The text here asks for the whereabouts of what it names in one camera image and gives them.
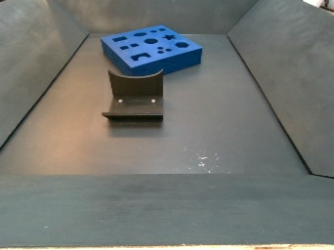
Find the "bin floor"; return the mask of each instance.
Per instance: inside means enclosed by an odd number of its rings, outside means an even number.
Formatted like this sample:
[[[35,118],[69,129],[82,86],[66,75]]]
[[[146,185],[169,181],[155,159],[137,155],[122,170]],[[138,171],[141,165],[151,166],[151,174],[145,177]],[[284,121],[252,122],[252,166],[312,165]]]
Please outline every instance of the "bin floor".
[[[165,76],[162,123],[115,123],[114,64],[91,35],[0,153],[0,174],[306,175],[223,35],[190,35],[202,64]]]

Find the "blue shape sorter block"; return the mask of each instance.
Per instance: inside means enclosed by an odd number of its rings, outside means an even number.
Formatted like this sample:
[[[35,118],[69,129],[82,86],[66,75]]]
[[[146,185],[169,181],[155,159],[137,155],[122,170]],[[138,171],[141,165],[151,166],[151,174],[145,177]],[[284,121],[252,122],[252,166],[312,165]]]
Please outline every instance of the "blue shape sorter block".
[[[101,38],[111,62],[126,75],[169,74],[201,64],[202,47],[165,25]]]

